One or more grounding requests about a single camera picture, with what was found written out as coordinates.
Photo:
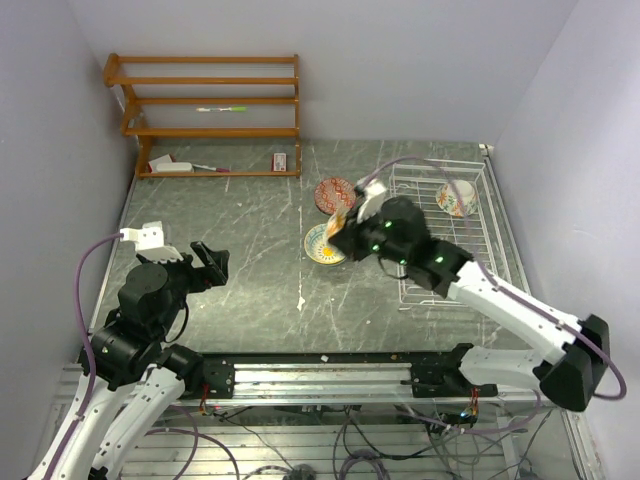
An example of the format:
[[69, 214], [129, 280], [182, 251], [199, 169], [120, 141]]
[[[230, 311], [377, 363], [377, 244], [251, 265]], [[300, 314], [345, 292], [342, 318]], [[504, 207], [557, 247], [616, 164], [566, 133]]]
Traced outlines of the orange flower bowl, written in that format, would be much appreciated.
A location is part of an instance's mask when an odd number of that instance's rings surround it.
[[466, 180], [454, 180], [442, 184], [435, 195], [439, 208], [452, 217], [473, 215], [478, 209], [475, 186]]
[[348, 208], [337, 208], [330, 216], [325, 229], [325, 238], [328, 243], [332, 243], [333, 239], [343, 231], [348, 213]]

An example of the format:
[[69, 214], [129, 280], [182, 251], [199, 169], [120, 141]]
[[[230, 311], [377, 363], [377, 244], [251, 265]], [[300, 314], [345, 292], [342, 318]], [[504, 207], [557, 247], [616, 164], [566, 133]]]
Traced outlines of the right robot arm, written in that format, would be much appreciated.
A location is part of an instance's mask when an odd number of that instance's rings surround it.
[[468, 306], [527, 344], [525, 350], [465, 348], [440, 373], [450, 394], [496, 384], [536, 390], [556, 406], [586, 410], [609, 370], [608, 323], [597, 315], [579, 318], [556, 310], [494, 276], [463, 248], [431, 235], [423, 212], [408, 198], [381, 203], [370, 216], [359, 200], [334, 213], [329, 244], [354, 261], [370, 255], [392, 261], [425, 290]]

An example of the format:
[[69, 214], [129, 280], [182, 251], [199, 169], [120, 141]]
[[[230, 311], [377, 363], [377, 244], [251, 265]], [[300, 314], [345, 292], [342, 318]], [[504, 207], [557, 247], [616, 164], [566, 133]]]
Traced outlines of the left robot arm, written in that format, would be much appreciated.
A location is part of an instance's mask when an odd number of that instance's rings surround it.
[[174, 401], [204, 384], [204, 358], [167, 345], [187, 298], [228, 281], [230, 254], [193, 242], [183, 254], [139, 250], [104, 326], [85, 337], [69, 411], [33, 479], [113, 479], [125, 456]]

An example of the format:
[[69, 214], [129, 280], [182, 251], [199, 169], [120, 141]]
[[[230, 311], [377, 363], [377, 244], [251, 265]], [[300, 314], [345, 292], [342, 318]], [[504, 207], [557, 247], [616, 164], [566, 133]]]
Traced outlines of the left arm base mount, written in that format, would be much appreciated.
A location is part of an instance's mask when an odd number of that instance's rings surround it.
[[231, 399], [235, 390], [236, 370], [226, 360], [206, 359], [203, 363], [203, 396], [205, 399]]

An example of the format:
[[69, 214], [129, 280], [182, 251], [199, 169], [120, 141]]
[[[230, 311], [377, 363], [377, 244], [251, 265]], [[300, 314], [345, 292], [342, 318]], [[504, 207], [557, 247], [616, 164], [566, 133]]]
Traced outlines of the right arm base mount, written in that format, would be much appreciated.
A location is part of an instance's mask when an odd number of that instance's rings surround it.
[[496, 384], [470, 382], [460, 371], [463, 356], [473, 347], [460, 343], [449, 351], [408, 352], [402, 360], [410, 364], [410, 385], [414, 398], [470, 397], [474, 389], [480, 397], [495, 397]]

